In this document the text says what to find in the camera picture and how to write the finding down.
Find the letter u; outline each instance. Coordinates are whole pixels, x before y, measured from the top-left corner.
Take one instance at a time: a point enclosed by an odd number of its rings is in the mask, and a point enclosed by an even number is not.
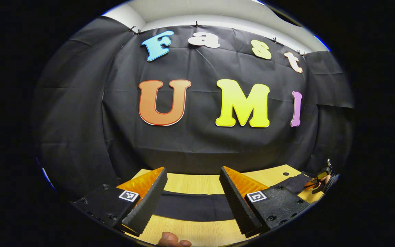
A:
[[[173,103],[171,110],[166,114],[156,110],[158,89],[162,86],[163,82],[159,80],[146,80],[138,85],[141,89],[140,117],[150,125],[173,125],[184,115],[185,91],[191,86],[191,82],[188,80],[172,80],[169,83],[169,86],[173,88]]]

